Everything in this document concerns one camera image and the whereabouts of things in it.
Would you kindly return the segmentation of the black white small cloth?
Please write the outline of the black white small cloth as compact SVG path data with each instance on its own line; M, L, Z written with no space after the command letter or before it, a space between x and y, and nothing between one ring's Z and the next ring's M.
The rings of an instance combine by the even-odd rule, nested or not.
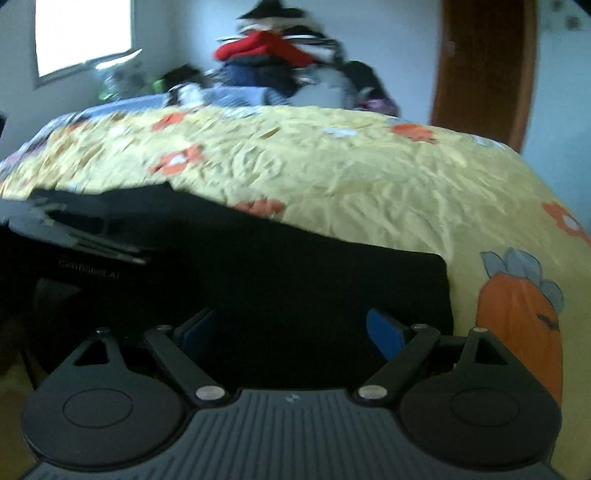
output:
M204 103L204 89L192 82L185 82L170 88L165 101L167 107L188 106L192 108L204 105Z

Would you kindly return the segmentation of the black bag beside pile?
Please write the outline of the black bag beside pile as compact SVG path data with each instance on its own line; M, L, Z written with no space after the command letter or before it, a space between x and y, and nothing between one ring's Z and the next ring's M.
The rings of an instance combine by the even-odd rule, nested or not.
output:
M349 78L363 101L384 100L388 94L376 71L361 61L349 61L342 67L342 73Z

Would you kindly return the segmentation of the red jacket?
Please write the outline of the red jacket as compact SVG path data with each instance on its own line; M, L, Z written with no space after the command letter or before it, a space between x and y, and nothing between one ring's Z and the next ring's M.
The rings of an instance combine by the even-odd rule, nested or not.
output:
M308 67L315 63L313 56L271 31L255 31L242 39L225 43L214 51L213 56L215 60L221 62L235 57L272 56L297 68Z

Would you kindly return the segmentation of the green plastic chair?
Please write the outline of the green plastic chair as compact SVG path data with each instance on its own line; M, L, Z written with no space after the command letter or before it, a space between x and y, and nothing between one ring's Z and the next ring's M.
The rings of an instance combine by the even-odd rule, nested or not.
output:
M164 87L162 80L152 80L148 81L144 86L125 87L122 90L117 90L114 85L104 84L99 89L98 100L102 103L109 103L140 96L162 94L163 91Z

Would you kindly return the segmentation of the white beige clothes stack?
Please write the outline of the white beige clothes stack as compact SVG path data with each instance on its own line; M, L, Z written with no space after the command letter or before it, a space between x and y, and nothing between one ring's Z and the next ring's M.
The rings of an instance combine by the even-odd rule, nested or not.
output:
M345 61L345 50L338 40L325 35L322 26L308 17L238 19L236 33L219 37L219 46L246 38L256 31L270 31L290 41L295 47L313 56L319 63L338 65Z

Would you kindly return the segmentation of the blue striped blanket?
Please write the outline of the blue striped blanket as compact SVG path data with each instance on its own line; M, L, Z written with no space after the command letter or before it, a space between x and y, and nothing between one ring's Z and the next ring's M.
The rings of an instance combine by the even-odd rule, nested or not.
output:
M80 121L92 120L112 113L133 113L169 106L193 107L197 105L221 107L253 107L288 105L290 102L273 88L218 86L201 88L197 83L184 83L172 87L167 93L118 100L90 107L80 112L61 115L43 126L31 139L33 143L44 142L58 128Z

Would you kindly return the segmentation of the grey garment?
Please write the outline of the grey garment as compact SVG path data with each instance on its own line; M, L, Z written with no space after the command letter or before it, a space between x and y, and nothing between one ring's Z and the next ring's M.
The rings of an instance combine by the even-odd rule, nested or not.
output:
M341 71L318 68L308 73L310 83L297 90L288 103L295 107L317 106L322 108L352 110L356 107L355 86Z

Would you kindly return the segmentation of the black hat on pile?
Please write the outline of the black hat on pile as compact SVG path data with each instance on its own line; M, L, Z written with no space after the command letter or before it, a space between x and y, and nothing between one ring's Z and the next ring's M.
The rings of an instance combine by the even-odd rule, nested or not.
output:
M280 0L260 0L238 20L260 20L266 18L301 19L305 17L304 10L298 8L284 7Z

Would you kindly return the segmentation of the black bag by wall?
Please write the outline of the black bag by wall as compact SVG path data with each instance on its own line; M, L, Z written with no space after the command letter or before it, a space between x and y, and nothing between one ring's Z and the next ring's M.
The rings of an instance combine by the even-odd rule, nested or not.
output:
M168 92L173 87L182 85L185 83L195 83L200 88L209 88L212 85L211 79L209 79L204 72L193 67L190 64L184 64L180 67L174 68L166 72L162 78L162 89L164 92Z

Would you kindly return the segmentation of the wooden door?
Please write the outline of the wooden door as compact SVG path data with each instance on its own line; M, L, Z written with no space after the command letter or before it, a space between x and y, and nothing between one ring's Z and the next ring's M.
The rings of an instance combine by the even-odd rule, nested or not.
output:
M537 3L443 1L431 124L522 150L533 98Z

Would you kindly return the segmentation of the navy blue jacket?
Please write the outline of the navy blue jacket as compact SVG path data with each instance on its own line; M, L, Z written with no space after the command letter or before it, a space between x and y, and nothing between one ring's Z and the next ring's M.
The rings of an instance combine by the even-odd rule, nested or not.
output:
M233 57L224 63L222 72L229 86L270 88L284 97L291 97L300 89L294 67L279 57Z

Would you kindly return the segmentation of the yellow floral quilt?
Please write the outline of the yellow floral quilt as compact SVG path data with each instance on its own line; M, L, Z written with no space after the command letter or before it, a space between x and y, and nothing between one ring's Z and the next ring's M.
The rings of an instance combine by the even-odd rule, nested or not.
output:
M458 332L489 327L560 400L552 463L590 475L590 237L510 147L375 113L213 106L65 126L5 181L75 193L168 182L342 240L436 253Z

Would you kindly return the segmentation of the floral pillow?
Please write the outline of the floral pillow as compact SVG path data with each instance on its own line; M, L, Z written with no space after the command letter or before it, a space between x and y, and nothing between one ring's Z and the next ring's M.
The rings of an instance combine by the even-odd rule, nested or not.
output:
M100 83L98 99L103 103L153 93L152 83L138 55L102 62L95 66L94 72Z

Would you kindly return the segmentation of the black pants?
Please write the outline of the black pants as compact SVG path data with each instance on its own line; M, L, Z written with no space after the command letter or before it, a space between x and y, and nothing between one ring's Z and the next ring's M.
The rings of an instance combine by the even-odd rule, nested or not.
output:
M100 329L138 335L211 319L187 354L229 389L352 389L385 358L377 310L454 329L442 257L342 241L166 184L98 195L37 190L53 220L135 246L144 264L31 240L1 226L1 339L50 371Z

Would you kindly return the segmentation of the window with grey frame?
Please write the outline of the window with grey frame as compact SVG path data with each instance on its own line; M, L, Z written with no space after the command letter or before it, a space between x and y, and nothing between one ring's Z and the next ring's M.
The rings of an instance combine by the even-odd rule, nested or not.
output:
M127 56L136 50L135 3L35 1L33 47L37 86Z

